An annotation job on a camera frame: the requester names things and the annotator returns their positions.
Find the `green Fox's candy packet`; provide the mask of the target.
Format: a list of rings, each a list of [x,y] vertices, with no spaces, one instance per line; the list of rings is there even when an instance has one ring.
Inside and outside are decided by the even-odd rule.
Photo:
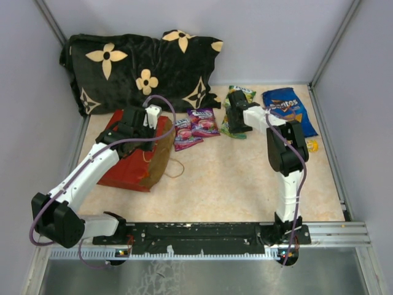
[[[256,95],[256,91],[248,89],[248,88],[244,88],[244,87],[230,85],[228,87],[228,93],[227,93],[227,96],[226,96],[225,101],[224,101],[224,106],[230,106],[229,94],[231,94],[232,92],[235,92],[237,90],[240,90],[240,91],[243,92],[243,94],[245,95],[248,103],[253,102],[254,97]]]

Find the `purple candy packet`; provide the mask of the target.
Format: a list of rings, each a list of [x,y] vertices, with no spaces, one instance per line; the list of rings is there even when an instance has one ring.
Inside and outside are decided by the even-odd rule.
[[[187,114],[191,122],[193,136],[209,138],[220,135],[212,108],[189,109]]]
[[[177,120],[175,123],[175,131],[174,150],[176,152],[203,142],[202,137],[192,134],[192,125],[188,118]]]

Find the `red brown paper bag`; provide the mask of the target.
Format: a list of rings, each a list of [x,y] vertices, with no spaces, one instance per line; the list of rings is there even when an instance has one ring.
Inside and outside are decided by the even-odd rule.
[[[173,122],[167,116],[158,118],[157,136],[171,132],[168,136],[154,142],[151,151],[136,149],[130,155],[120,158],[98,184],[139,192],[149,192],[164,174],[171,147],[175,139]]]

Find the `blue Doritos chip bag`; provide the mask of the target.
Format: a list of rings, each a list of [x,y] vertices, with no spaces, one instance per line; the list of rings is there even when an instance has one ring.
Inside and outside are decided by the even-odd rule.
[[[264,105],[287,120],[300,122],[305,138],[317,136],[308,112],[292,87],[277,88],[262,93]]]

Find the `yellow M&M's packet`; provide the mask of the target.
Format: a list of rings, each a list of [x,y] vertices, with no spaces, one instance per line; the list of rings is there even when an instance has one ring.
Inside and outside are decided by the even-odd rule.
[[[317,152],[319,150],[319,144],[316,140],[308,140],[306,146],[309,152]]]

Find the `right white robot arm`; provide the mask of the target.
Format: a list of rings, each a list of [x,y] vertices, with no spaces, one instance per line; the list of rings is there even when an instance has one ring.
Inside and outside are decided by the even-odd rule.
[[[302,226],[300,194],[309,159],[301,123],[285,119],[258,103],[248,102],[240,90],[229,93],[228,100],[226,115],[231,133],[257,130],[266,135],[268,161],[279,179],[274,236],[281,243],[289,243]]]

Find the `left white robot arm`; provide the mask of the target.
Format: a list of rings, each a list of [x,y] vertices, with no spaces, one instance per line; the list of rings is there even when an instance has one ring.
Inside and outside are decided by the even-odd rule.
[[[105,236],[113,243],[124,242],[128,229],[113,213],[77,214],[97,182],[122,157],[136,149],[151,149],[157,133],[161,107],[130,107],[120,121],[110,125],[96,138],[87,156],[48,194],[37,193],[32,201],[33,224],[29,232],[72,248],[85,238]]]

